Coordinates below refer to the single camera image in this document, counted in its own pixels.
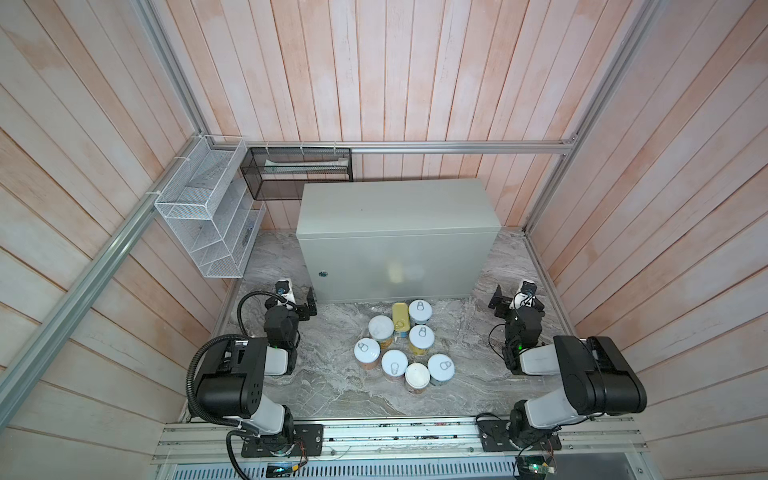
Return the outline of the orange label can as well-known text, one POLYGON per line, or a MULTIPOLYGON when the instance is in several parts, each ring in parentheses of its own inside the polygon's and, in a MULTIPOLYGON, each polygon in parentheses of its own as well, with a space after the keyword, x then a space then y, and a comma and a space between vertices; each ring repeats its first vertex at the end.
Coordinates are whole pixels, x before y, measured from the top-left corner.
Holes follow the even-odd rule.
POLYGON ((361 368, 372 370, 378 365, 381 347, 374 339, 362 338, 355 343, 353 353, 361 368))

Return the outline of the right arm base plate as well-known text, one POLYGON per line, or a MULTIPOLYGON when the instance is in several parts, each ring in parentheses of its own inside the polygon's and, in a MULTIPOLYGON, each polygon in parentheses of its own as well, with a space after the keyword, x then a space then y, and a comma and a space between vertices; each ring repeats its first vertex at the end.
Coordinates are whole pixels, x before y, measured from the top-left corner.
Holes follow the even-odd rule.
POLYGON ((519 452, 557 452, 563 447, 558 435, 552 434, 529 446, 529 442, 514 443, 509 436, 509 422, 494 417, 480 417, 475 421, 482 450, 486 453, 519 452))

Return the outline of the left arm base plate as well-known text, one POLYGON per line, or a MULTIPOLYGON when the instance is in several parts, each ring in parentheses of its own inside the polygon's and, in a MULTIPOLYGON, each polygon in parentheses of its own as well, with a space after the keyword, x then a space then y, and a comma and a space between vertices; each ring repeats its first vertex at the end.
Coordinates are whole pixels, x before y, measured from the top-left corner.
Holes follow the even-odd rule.
POLYGON ((285 427, 275 435, 260 435, 246 440, 241 448, 244 458, 319 456, 324 439, 323 424, 299 423, 285 427))

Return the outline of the yellow label can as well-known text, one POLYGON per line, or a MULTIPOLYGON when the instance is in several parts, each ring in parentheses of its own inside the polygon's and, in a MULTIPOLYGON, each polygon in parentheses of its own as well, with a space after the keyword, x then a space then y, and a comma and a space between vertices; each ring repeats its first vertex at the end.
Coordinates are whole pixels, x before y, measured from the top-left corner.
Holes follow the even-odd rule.
POLYGON ((377 315, 368 323, 370 337, 374 339, 382 350, 389 348, 394 341, 394 323, 385 315, 377 315))

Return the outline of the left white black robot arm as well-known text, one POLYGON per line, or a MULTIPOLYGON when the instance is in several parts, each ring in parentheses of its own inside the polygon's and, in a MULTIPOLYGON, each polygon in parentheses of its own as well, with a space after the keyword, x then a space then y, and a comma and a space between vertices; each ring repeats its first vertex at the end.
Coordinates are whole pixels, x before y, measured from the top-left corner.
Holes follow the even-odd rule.
POLYGON ((299 325, 316 314, 314 290, 308 291, 305 303, 297 304, 287 280, 277 282, 273 292, 246 293, 236 309, 240 332, 209 340, 190 362, 185 391, 191 415, 232 427, 247 438, 292 444, 290 409, 267 397, 264 378, 293 373, 301 341, 299 325), (249 334, 242 314, 245 302, 254 297, 266 299, 262 337, 249 334))

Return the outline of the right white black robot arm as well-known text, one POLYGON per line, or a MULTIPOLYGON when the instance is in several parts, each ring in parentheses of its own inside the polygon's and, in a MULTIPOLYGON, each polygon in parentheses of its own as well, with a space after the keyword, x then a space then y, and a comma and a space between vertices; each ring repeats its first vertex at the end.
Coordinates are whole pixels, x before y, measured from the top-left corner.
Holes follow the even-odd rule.
POLYGON ((537 285, 529 281, 510 296, 497 287, 488 304, 504 321, 504 343, 497 355, 507 369, 515 375, 561 380, 557 389, 515 403, 508 425, 511 443, 531 448, 564 426, 596 416, 643 412, 645 387, 611 338, 555 335, 550 344, 540 342, 545 307, 536 293, 537 285))

